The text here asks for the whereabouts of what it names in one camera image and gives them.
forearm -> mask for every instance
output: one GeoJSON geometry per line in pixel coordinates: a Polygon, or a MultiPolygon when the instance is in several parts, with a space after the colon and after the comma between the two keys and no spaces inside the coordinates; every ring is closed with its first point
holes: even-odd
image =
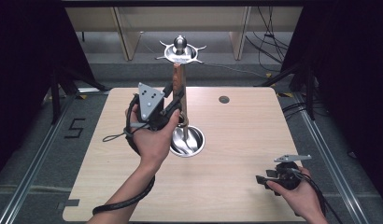
{"type": "MultiPolygon", "coordinates": [[[[141,162],[106,204],[120,203],[134,198],[134,196],[141,193],[147,187],[159,168],[160,164],[141,162]]],[[[128,223],[135,208],[136,203],[122,209],[98,213],[88,223],[128,223]]]]}
{"type": "Polygon", "coordinates": [[[322,213],[315,214],[310,217],[305,217],[305,220],[308,224],[328,224],[326,217],[322,213]]]}

wooden table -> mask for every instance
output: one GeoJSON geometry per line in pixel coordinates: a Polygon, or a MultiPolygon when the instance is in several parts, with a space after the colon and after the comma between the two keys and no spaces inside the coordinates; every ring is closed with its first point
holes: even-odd
{"type": "MultiPolygon", "coordinates": [[[[79,200],[78,206],[64,209],[65,220],[88,220],[93,208],[105,203],[138,165],[139,158],[124,137],[102,142],[122,132],[124,110],[134,92],[137,88],[110,92],[69,196],[69,200],[79,200]]],[[[258,185],[255,178],[276,166],[274,158],[297,154],[275,92],[271,88],[189,87],[187,95],[190,125],[204,133],[206,145],[190,158],[170,153],[153,190],[131,220],[302,220],[282,197],[258,185]],[[221,96],[230,102],[221,103],[221,96]]]]}

small black dot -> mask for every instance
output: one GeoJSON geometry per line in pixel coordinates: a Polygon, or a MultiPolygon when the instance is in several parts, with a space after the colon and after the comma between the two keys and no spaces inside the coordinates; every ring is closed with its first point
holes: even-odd
{"type": "Polygon", "coordinates": [[[227,103],[230,102],[230,99],[229,99],[229,97],[227,97],[227,96],[221,96],[221,97],[219,98],[219,101],[220,101],[222,104],[227,104],[227,103]]]}

wrist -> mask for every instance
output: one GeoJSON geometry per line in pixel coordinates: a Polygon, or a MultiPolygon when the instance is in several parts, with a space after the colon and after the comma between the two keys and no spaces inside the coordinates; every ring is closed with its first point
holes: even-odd
{"type": "Polygon", "coordinates": [[[160,170],[161,165],[161,162],[141,160],[138,168],[148,174],[155,175],[160,170]]]}
{"type": "Polygon", "coordinates": [[[326,220],[326,217],[322,213],[305,217],[305,220],[309,224],[327,224],[328,223],[328,221],[326,220]]]}

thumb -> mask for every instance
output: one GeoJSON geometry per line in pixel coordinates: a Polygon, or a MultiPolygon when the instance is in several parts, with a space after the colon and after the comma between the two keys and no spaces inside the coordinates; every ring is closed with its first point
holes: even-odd
{"type": "Polygon", "coordinates": [[[270,189],[279,193],[282,196],[284,196],[284,194],[288,193],[287,189],[284,189],[282,186],[280,186],[278,183],[276,183],[274,181],[271,181],[271,180],[267,181],[267,185],[268,185],[268,187],[270,187],[270,189]]]}
{"type": "Polygon", "coordinates": [[[175,127],[177,127],[177,124],[179,123],[179,109],[175,110],[174,113],[172,113],[171,118],[169,119],[168,123],[165,125],[163,130],[165,132],[172,132],[174,131],[175,127]]]}

